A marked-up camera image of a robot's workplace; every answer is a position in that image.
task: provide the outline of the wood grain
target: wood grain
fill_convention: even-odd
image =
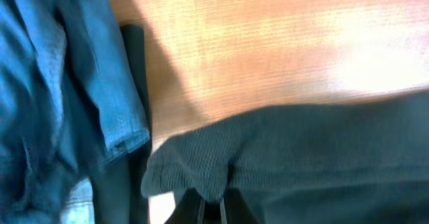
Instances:
[[[111,0],[145,28],[152,138],[429,87],[429,0]]]

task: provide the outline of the wooden surface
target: wooden surface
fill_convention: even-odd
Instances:
[[[111,0],[145,29],[154,145],[256,107],[429,86],[429,0]]]

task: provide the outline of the blue denim fabric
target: blue denim fabric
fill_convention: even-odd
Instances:
[[[108,0],[0,0],[0,221],[57,223],[149,138]]]
[[[81,180],[70,192],[61,212],[61,224],[95,223],[93,187],[88,178]]]

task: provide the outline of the wooden table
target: wooden table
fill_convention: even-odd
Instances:
[[[145,30],[154,145],[273,104],[429,87],[429,0],[111,0]]]

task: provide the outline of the folded clothing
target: folded clothing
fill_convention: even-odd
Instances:
[[[108,0],[0,0],[0,221],[57,223],[149,139]]]
[[[237,188],[261,223],[429,221],[429,92],[257,109],[168,139],[144,196]]]

